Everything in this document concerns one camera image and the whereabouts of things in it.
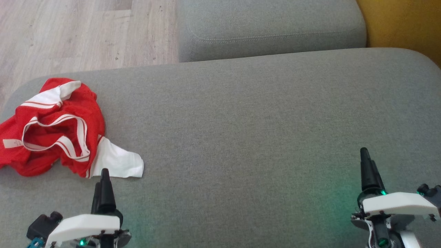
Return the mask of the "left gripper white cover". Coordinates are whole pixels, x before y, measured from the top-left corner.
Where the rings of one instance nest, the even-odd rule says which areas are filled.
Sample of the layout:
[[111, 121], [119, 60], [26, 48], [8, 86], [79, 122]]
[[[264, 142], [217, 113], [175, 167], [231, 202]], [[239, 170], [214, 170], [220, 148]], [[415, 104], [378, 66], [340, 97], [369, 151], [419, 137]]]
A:
[[123, 248], [131, 241], [128, 229], [122, 229], [121, 213], [116, 211], [109, 170], [103, 168], [95, 184], [90, 214], [66, 218], [48, 235], [46, 248], [72, 243], [75, 248]]

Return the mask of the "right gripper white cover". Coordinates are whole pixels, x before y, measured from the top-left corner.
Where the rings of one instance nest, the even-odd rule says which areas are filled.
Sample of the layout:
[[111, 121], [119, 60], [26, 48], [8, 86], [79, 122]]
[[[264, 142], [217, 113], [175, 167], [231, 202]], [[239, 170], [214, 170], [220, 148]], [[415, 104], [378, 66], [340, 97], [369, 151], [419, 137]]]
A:
[[416, 216], [439, 220], [439, 189], [419, 189], [416, 193], [386, 193], [375, 160], [367, 148], [360, 149], [362, 190], [381, 189], [379, 195], [361, 193], [359, 210], [351, 222], [368, 232], [367, 248], [420, 248], [416, 235], [407, 227]]

